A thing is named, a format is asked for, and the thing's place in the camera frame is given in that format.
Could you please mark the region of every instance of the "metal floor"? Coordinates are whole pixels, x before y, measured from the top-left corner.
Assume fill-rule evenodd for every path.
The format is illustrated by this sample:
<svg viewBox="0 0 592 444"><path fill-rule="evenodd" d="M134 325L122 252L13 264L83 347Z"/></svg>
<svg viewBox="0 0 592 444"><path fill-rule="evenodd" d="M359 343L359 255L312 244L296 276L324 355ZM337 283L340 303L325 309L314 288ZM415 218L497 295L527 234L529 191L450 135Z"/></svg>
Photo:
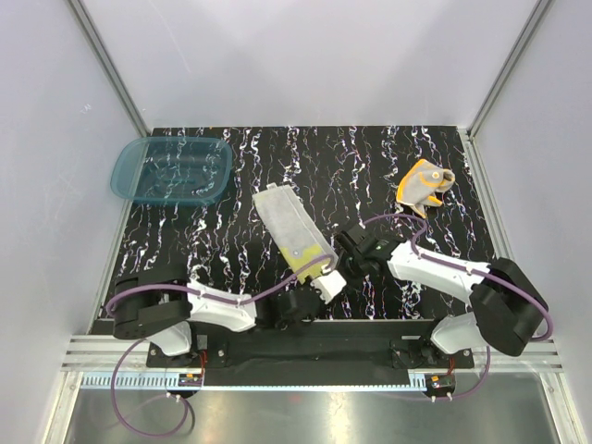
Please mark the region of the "metal floor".
<svg viewBox="0 0 592 444"><path fill-rule="evenodd" d="M465 391L475 375L458 375ZM154 391L117 394L121 412L132 412ZM412 397L415 401L397 399ZM432 404L409 393L202 392L191 398L196 422L164 442L199 444L559 443L537 375L494 374L474 396ZM182 407L161 400L133 413L139 429L163 433ZM116 422L107 390L81 390L67 443L154 442Z"/></svg>

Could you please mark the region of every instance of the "white wall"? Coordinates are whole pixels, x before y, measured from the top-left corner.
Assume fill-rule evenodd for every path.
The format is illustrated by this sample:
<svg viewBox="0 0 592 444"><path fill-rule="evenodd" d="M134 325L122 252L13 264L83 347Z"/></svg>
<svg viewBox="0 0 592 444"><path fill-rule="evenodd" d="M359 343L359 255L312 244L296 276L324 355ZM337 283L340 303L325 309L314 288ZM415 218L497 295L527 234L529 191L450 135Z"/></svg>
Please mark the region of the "white wall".
<svg viewBox="0 0 592 444"><path fill-rule="evenodd" d="M458 124L536 0L84 0L149 126Z"/></svg>
<svg viewBox="0 0 592 444"><path fill-rule="evenodd" d="M136 137L63 0L0 6L0 427L39 442L69 336L84 333Z"/></svg>
<svg viewBox="0 0 592 444"><path fill-rule="evenodd" d="M517 261L549 302L592 437L592 28L589 0L555 2L477 135Z"/></svg>

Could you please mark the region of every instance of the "gray towel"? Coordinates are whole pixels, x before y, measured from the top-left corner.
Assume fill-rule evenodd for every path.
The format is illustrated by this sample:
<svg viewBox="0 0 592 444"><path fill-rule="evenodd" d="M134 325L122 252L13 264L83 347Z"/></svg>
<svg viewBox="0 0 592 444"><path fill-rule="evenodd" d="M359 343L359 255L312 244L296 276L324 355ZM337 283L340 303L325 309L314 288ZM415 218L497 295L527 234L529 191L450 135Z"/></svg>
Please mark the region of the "gray towel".
<svg viewBox="0 0 592 444"><path fill-rule="evenodd" d="M437 192L448 191L454 184L454 173L420 159L405 175L397 189L397 202L411 206L419 216L426 217L426 206L441 206Z"/></svg>

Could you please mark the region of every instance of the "black marble table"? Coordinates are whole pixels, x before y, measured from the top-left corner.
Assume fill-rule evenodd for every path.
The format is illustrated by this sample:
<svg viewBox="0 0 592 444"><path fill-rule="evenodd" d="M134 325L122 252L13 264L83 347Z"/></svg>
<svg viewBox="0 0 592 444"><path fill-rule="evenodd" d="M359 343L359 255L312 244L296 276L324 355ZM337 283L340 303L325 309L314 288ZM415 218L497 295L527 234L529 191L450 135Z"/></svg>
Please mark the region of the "black marble table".
<svg viewBox="0 0 592 444"><path fill-rule="evenodd" d="M420 244L473 261L493 257L454 127L192 128L155 129L154 135L223 139L232 147L233 174L222 200L212 206L134 204L107 299L116 278L179 262L193 278L218 289L251 294L265 290L290 271L254 209L254 193L270 182L290 184L329 239L348 220L400 211L397 186L420 158L456 174L444 205L427 210L429 232ZM369 228L378 235L394 230L408 238L416 229L392 220ZM448 295L385 278L347 289L324 317L431 318L465 311L464 304Z"/></svg>

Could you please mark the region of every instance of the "teal container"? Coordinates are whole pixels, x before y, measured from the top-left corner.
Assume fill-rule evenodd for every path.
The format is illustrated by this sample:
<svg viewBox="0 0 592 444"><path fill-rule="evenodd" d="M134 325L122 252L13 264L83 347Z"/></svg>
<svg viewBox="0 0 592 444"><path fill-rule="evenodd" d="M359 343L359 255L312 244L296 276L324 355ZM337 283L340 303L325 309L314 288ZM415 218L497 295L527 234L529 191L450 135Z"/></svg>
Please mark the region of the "teal container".
<svg viewBox="0 0 592 444"><path fill-rule="evenodd" d="M126 146L111 190L143 204L215 204L232 169L232 149L206 137L145 137Z"/></svg>

